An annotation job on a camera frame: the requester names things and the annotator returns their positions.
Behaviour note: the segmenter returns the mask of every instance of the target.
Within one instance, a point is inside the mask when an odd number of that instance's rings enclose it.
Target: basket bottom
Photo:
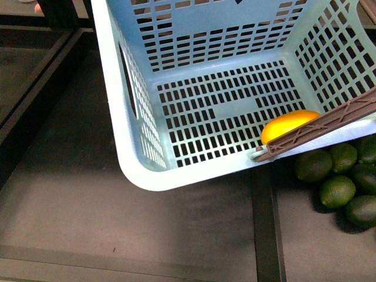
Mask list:
[[[172,167],[242,152],[261,145],[267,122],[305,109],[283,60],[178,79],[156,86]]]

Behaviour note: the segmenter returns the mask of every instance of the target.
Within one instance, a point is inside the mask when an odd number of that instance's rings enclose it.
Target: finger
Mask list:
[[[41,6],[39,4],[36,4],[34,7],[34,13],[41,13],[41,12],[42,12]]]

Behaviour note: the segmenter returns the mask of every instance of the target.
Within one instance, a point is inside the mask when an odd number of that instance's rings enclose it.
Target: orange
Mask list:
[[[295,110],[290,113],[285,113],[266,124],[261,133],[261,142],[265,145],[270,140],[313,120],[319,115],[318,112],[313,110]]]

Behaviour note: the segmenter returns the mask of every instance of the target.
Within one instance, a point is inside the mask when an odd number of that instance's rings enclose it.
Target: lime pile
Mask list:
[[[363,228],[376,227],[376,134],[297,156],[298,179],[317,183],[321,203],[345,210]]]

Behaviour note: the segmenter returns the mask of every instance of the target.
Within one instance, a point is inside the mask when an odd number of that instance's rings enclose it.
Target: display bin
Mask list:
[[[272,119],[299,109],[323,115],[376,85],[376,48],[358,5],[93,1],[124,174],[168,190],[375,133],[371,114],[272,159],[253,158]]]

